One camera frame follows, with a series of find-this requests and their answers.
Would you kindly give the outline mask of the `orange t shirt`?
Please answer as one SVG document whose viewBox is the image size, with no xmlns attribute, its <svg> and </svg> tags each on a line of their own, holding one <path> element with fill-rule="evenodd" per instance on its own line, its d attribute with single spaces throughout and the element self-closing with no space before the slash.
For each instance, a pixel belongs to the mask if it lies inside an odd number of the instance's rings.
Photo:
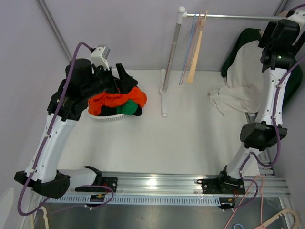
<svg viewBox="0 0 305 229">
<path fill-rule="evenodd" d="M 132 88 L 127 94 L 116 93 L 111 94 L 103 92 L 88 100 L 90 115 L 99 116 L 102 112 L 102 107 L 116 108 L 132 101 L 134 104 L 143 108 L 147 102 L 147 95 L 142 92 L 137 86 Z"/>
</svg>

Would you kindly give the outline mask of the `black t shirt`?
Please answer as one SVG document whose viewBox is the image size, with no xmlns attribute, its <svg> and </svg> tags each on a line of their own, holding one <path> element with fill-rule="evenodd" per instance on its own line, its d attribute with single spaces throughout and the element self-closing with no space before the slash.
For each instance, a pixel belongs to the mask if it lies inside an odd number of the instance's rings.
<svg viewBox="0 0 305 229">
<path fill-rule="evenodd" d="M 116 107 L 107 107 L 107 106 L 102 106 L 101 112 L 99 116 L 110 116 L 110 115 L 116 115 Z M 132 116 L 141 116 L 142 115 L 142 108 L 138 107 L 136 112 Z"/>
</svg>

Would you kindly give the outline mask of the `pink wire hanger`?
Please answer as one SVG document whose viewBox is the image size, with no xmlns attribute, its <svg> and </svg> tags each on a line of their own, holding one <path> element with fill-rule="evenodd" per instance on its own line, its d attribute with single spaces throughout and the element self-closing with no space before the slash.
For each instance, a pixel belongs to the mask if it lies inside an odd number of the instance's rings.
<svg viewBox="0 0 305 229">
<path fill-rule="evenodd" d="M 199 14 L 198 14 L 198 16 L 199 16 L 199 18 L 198 18 L 198 22 L 197 22 L 197 30 L 198 30 L 198 23 L 200 23 L 200 20 L 201 20 L 201 16 L 200 16 L 200 14 L 201 14 L 201 12 L 199 11 Z M 194 37 L 194 40 L 193 40 L 193 43 L 192 43 L 192 50 L 191 50 L 191 53 L 190 53 L 190 59 L 189 59 L 189 64 L 188 64 L 188 67 L 190 66 L 190 62 L 191 62 L 191 55 L 193 55 L 193 53 L 194 53 L 194 49 L 195 49 L 195 44 L 194 44 L 194 42 L 195 42 L 195 38 L 196 38 L 196 36 L 197 36 L 197 30 L 196 30 L 196 34 L 195 34 L 195 37 Z"/>
</svg>

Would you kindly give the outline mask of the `blue wire hanger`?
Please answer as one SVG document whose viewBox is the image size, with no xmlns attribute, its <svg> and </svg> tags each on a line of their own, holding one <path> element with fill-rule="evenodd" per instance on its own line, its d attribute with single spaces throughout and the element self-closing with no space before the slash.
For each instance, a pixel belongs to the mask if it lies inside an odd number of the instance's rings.
<svg viewBox="0 0 305 229">
<path fill-rule="evenodd" d="M 187 46 L 187 52 L 186 52 L 183 70 L 182 70 L 180 81 L 179 81 L 179 86 L 181 86 L 183 84 L 186 70 L 187 70 L 187 67 L 189 64 L 190 53 L 191 53 L 192 46 L 193 46 L 192 43 L 193 43 L 193 40 L 194 40 L 194 37 L 196 34 L 196 30 L 197 30 L 197 22 L 198 22 L 198 18 L 199 18 L 198 14 L 199 14 L 199 12 L 196 12 L 195 15 L 193 16 L 192 27 L 190 30 L 190 37 L 189 37 L 188 46 Z"/>
</svg>

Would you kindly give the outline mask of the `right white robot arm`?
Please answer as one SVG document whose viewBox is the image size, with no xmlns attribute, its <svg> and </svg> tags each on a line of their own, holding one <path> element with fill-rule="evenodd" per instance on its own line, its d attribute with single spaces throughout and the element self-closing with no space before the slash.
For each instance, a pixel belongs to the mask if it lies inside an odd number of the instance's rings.
<svg viewBox="0 0 305 229">
<path fill-rule="evenodd" d="M 295 56 L 305 42 L 303 25 L 304 21 L 289 17 L 269 22 L 264 30 L 244 29 L 239 35 L 221 69 L 227 84 L 215 90 L 212 98 L 221 112 L 228 106 L 256 118 L 243 125 L 241 146 L 233 160 L 217 178 L 201 181 L 203 193 L 243 193 L 242 175 L 250 164 L 287 135 L 282 109 L 302 81 Z"/>
</svg>

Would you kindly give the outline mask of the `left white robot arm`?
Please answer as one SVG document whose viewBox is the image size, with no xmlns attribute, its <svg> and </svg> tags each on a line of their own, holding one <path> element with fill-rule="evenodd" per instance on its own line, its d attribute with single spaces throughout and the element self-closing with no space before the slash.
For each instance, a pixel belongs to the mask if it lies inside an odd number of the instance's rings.
<svg viewBox="0 0 305 229">
<path fill-rule="evenodd" d="M 102 191 L 102 172 L 92 166 L 78 170 L 58 170 L 58 163 L 66 142 L 88 107 L 88 100 L 107 92 L 128 93 L 138 82 L 121 63 L 116 64 L 118 76 L 90 60 L 80 58 L 65 68 L 66 78 L 51 97 L 47 108 L 46 127 L 41 145 L 29 164 L 16 172 L 15 181 L 34 192 L 53 199 L 61 198 L 69 189 L 84 192 Z"/>
</svg>

